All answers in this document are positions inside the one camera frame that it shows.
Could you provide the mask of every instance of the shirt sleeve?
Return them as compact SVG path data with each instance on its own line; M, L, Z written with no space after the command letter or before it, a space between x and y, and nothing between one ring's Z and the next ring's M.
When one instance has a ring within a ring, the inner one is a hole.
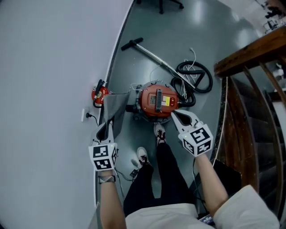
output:
M215 213L218 229L278 229L277 217L267 208L252 186L247 185Z

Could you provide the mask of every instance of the red fire extinguisher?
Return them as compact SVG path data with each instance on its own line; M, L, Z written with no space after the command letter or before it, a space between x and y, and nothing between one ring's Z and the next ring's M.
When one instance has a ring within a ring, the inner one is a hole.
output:
M104 83L103 80L99 80L97 87L94 88L91 93L93 106L96 108L101 108L103 106L103 97L109 94L109 90L103 86Z

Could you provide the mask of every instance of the gray floor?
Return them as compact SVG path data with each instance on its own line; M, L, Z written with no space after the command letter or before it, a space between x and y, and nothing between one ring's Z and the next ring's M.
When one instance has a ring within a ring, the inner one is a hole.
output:
M217 0L183 0L185 9L165 1L165 14L159 14L157 1L143 0L135 4L122 34L120 47L131 39L143 37L142 45L176 67L184 59L193 60L192 47L197 61L205 65L213 74L213 65L257 39L252 26L239 18L227 6ZM145 84L150 73L157 66L152 60L131 48L118 50L109 89L116 93L129 90L130 84ZM152 80L170 82L172 76L164 69L157 68L151 75ZM204 123L207 123L215 136L220 107L221 81L213 77L214 85L208 94L196 94L197 103L190 110ZM129 104L135 101L135 92L130 95ZM177 131L171 122L165 125L168 144L176 157L180 170L188 185L193 181L193 158L179 144ZM133 121L132 114L126 113L121 134L116 142L119 158L116 167L129 176L135 168L130 160L136 158L136 149L147 149L150 161L155 168L152 186L155 197L160 196L161 183L156 163L156 141L153 126L145 121ZM131 182L122 180L123 191L127 194Z

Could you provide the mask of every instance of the black coiled hose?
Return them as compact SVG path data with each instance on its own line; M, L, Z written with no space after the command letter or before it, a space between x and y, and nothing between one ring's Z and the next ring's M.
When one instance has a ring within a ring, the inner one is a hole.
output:
M184 66L186 65L192 65L193 61L185 61L183 63L180 63L177 68L176 71L178 73L181 74L186 74L186 75L199 75L199 78L197 79L196 83L194 84L195 88L192 88L189 84L185 83L185 90L187 93L187 99L191 98L191 102L180 102L180 107L191 107L194 106L196 103L196 98L194 95L194 91L198 92L198 93L208 93L211 91L212 87L213 87L213 79L211 77L210 71L202 64L198 63L198 62L194 62L193 66L199 67L202 70L197 70L197 71L187 71L184 70ZM207 86L207 88L205 89L199 89L197 88L197 86L199 85L199 83L202 81L204 75L207 75L209 78L209 85ZM176 90L176 92L178 93L178 97L180 100L185 100L185 98L183 96L180 95L180 93L177 91L176 89L176 85L179 85L181 87L182 85L182 80L180 78L173 78L171 80L171 86Z

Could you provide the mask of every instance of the forearm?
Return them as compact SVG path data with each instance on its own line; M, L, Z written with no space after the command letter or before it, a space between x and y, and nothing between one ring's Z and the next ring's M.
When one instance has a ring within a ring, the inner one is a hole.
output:
M227 191L205 154L196 158L196 165L202 181L206 207L210 214L214 216L220 206L227 201Z
M101 173L101 176L111 175L112 170ZM101 184L100 215L103 229L126 229L123 208L113 182Z

